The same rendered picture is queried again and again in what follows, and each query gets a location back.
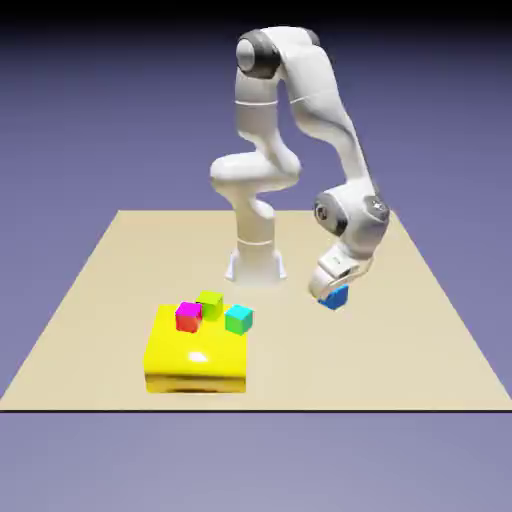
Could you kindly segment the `small cyan and green cube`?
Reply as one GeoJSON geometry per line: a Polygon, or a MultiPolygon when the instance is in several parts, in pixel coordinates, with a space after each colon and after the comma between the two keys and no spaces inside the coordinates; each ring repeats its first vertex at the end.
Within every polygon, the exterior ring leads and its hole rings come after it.
{"type": "Polygon", "coordinates": [[[253,325],[253,310],[234,304],[225,312],[224,324],[228,332],[244,335],[253,325]]]}

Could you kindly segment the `large yellow box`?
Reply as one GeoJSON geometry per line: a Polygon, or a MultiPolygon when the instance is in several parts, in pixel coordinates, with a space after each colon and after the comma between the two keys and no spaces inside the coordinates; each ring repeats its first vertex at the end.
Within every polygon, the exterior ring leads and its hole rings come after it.
{"type": "Polygon", "coordinates": [[[247,335],[225,329],[225,320],[203,321],[196,332],[176,328],[176,304],[158,307],[143,356],[150,393],[243,393],[247,335]]]}

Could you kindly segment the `small blue cube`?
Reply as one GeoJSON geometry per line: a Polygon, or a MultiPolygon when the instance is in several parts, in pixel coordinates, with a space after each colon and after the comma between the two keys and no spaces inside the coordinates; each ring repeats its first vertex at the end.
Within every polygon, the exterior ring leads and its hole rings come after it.
{"type": "Polygon", "coordinates": [[[337,310],[348,301],[349,286],[343,285],[333,290],[325,299],[319,299],[318,303],[330,310],[337,310]]]}

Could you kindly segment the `small magenta and red cube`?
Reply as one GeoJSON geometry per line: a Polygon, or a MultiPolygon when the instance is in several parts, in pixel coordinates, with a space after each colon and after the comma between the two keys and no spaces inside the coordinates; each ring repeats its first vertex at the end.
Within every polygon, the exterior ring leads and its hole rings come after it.
{"type": "Polygon", "coordinates": [[[177,331],[195,333],[202,322],[202,305],[197,302],[181,302],[175,311],[177,331]]]}

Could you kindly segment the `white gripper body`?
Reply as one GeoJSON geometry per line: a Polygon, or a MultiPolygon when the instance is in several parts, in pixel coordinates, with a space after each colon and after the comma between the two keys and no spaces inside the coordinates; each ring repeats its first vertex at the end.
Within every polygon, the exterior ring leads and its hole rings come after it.
{"type": "Polygon", "coordinates": [[[352,283],[368,272],[373,257],[351,254],[343,244],[334,244],[318,261],[308,285],[315,299],[326,299],[342,286],[352,283]]]}

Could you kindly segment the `small yellow-green cube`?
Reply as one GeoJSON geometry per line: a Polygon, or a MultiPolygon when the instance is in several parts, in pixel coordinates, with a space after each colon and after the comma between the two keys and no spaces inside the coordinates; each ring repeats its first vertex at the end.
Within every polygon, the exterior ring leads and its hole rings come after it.
{"type": "Polygon", "coordinates": [[[202,318],[205,321],[215,321],[223,314],[223,294],[220,292],[202,290],[196,302],[201,305],[202,318]]]}

